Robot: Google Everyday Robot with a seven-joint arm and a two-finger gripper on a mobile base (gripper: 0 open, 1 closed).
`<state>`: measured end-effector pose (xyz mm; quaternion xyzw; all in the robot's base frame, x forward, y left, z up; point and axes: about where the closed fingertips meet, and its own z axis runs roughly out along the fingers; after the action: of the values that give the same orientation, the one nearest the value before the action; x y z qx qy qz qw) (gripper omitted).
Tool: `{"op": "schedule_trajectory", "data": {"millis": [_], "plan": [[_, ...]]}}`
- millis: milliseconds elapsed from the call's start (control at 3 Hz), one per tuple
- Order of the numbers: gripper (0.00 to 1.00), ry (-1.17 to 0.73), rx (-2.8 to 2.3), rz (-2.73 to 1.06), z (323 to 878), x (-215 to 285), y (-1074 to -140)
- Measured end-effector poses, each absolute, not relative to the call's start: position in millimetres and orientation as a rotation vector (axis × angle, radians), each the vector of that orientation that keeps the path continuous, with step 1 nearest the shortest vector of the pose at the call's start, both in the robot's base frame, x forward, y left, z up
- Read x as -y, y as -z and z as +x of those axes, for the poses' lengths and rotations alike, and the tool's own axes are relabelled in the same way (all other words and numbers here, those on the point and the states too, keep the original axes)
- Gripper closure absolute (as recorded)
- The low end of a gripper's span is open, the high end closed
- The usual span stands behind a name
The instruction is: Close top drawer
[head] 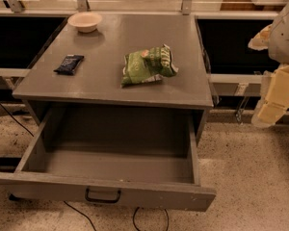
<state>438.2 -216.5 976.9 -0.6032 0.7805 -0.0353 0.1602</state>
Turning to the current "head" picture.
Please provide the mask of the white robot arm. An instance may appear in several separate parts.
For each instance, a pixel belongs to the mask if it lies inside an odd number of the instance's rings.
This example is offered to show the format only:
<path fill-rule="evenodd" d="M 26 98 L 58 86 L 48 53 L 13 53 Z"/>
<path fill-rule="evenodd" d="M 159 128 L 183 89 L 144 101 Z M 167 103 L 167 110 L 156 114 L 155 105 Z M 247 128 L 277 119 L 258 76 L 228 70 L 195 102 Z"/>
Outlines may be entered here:
<path fill-rule="evenodd" d="M 273 72 L 263 74 L 260 95 L 251 123 L 259 128 L 274 126 L 289 109 L 289 2 L 273 23 L 263 28 L 249 42 L 248 48 L 268 50 L 279 63 Z"/>

